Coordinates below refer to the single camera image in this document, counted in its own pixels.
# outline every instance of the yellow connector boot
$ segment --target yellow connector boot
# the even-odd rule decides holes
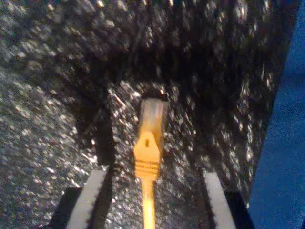
[[[142,181],[144,228],[155,228],[153,185],[160,173],[167,103],[157,99],[141,103],[140,134],[134,147],[135,174]]]

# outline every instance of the blue panel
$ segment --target blue panel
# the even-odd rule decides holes
[[[305,216],[305,0],[302,1],[250,199],[258,229],[299,229]]]

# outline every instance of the yellow cable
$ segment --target yellow cable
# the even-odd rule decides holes
[[[154,229],[153,186],[160,173],[167,103],[148,99],[142,102],[141,109],[140,135],[134,147],[135,174],[142,181],[144,228]]]

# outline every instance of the blue surface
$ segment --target blue surface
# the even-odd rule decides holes
[[[305,0],[299,9],[249,211],[257,229],[300,229],[305,218]]]

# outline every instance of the sparkly black surface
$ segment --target sparkly black surface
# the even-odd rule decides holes
[[[158,228],[194,228],[196,168],[247,201],[298,4],[269,0],[0,3],[0,214],[45,224],[65,186],[114,162],[107,228],[140,228],[142,96],[170,101]]]

